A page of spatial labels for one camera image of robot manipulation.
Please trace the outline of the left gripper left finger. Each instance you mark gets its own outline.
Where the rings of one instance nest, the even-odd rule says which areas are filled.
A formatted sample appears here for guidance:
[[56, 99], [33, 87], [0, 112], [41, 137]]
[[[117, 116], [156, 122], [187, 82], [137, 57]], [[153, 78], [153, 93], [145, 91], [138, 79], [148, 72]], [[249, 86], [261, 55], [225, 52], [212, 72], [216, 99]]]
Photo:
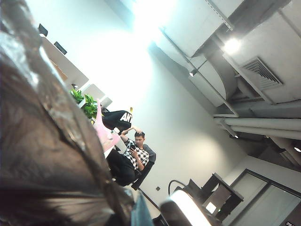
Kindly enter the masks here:
[[133, 192], [128, 188], [122, 188], [122, 192], [122, 205], [124, 212], [131, 212], [135, 205]]

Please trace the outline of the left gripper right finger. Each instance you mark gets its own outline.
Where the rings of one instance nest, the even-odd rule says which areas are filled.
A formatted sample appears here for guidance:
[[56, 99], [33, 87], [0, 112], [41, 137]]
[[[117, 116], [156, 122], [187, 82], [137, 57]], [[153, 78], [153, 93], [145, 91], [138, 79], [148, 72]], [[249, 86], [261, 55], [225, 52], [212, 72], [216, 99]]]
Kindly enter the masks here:
[[144, 196], [139, 192], [131, 211], [131, 226], [153, 226], [153, 220], [145, 202]]

